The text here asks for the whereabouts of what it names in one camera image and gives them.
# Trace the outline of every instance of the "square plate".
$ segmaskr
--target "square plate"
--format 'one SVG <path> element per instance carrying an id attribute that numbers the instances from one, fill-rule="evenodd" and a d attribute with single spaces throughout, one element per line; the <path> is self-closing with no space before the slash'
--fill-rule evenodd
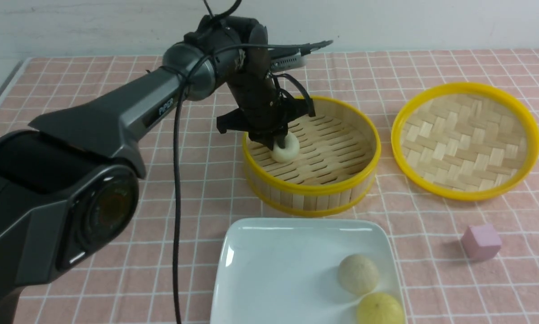
<path id="1" fill-rule="evenodd" d="M 361 220 L 251 218 L 228 230 L 216 275 L 211 324 L 356 323 L 361 297 L 342 289 L 350 254 L 376 263 L 383 291 L 404 305 L 393 252 L 377 224 Z"/>

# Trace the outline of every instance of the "checkered tablecloth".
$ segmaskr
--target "checkered tablecloth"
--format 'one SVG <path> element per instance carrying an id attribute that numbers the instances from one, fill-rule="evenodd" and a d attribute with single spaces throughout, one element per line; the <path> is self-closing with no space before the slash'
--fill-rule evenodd
<path id="1" fill-rule="evenodd" d="M 153 70 L 157 56 L 35 58 L 0 100 L 0 135 L 33 117 L 85 103 Z M 409 181 L 391 154 L 391 124 L 422 90 L 453 81 L 492 84 L 539 123 L 539 49 L 312 55 L 291 74 L 314 95 L 359 107 L 382 141 L 376 185 L 336 217 L 374 221 L 390 237 L 410 324 L 539 324 L 539 162 L 525 182 L 480 203 L 448 201 Z M 293 87 L 286 85 L 287 90 Z M 225 86 L 182 113 L 180 246 L 185 323 L 207 323 L 225 231 L 244 217 L 288 217 L 257 199 L 243 176 L 241 135 L 214 117 L 235 108 Z M 115 242 L 51 285 L 25 290 L 17 324 L 173 323 L 173 114 L 141 142 L 148 169 L 134 221 Z M 492 223 L 503 247 L 468 262 L 459 238 Z"/>

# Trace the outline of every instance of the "pink cube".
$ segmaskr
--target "pink cube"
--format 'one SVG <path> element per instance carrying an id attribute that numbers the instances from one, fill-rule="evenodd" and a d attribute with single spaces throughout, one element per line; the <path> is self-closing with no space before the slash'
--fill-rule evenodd
<path id="1" fill-rule="evenodd" d="M 502 239 L 492 224 L 469 226 L 461 238 L 467 256 L 472 260 L 489 260 L 502 248 Z"/>

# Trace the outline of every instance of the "wire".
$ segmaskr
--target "wire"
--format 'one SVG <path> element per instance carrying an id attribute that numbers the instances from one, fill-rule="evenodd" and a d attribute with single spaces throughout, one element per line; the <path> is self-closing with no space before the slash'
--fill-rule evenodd
<path id="1" fill-rule="evenodd" d="M 315 43 L 315 48 L 321 48 L 331 44 L 331 41 L 322 41 Z M 180 116 L 181 107 L 185 97 L 185 91 L 189 90 L 192 77 L 197 73 L 199 68 L 210 58 L 214 58 L 223 52 L 235 50 L 235 49 L 247 49 L 247 48 L 259 48 L 259 49 L 292 49 L 306 47 L 307 45 L 267 45 L 267 44 L 236 44 L 222 47 L 214 51 L 212 54 L 206 54 L 196 62 L 190 72 L 184 76 L 183 85 L 181 86 L 179 97 L 177 99 L 177 107 L 175 109 L 174 126 L 173 126 L 173 176 L 174 176 L 174 188 L 175 188 L 175 221 L 174 221 L 174 235 L 173 235 L 173 257 L 171 260 L 172 268 L 172 281 L 173 281 L 173 303 L 175 308 L 175 321 L 177 324 L 181 324 L 181 310 L 180 310 L 180 297 L 179 297 L 179 281 L 178 281 L 178 262 L 179 262 L 179 248 L 180 248 L 180 224 L 181 224 L 181 181 L 180 181 L 180 160 L 179 160 L 179 133 L 180 133 Z"/>
<path id="2" fill-rule="evenodd" d="M 209 4 L 207 4 L 205 0 L 204 0 L 204 3 L 206 4 L 207 8 L 210 7 Z M 234 13 L 237 10 L 240 4 L 241 4 L 241 0 L 235 0 L 234 4 L 232 4 L 232 6 L 228 10 L 213 16 L 212 19 L 208 21 L 208 23 L 206 24 L 206 27 L 211 27 L 214 24 L 220 22 L 222 19 L 228 18 L 232 13 Z"/>

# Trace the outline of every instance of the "bamboo steamer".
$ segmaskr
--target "bamboo steamer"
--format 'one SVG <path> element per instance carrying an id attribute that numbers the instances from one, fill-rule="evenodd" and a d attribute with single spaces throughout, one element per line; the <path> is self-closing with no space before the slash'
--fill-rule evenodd
<path id="1" fill-rule="evenodd" d="M 291 215 L 319 217 L 357 204 L 375 181 L 381 142 L 372 121 L 351 105 L 312 96 L 315 117 L 290 123 L 300 141 L 292 161 L 272 160 L 270 150 L 243 136 L 245 175 L 255 194 Z"/>
<path id="2" fill-rule="evenodd" d="M 529 174 L 539 155 L 539 130 L 510 94 L 463 82 L 413 98 L 395 119 L 391 145 L 398 166 L 422 188 L 483 200 Z"/>

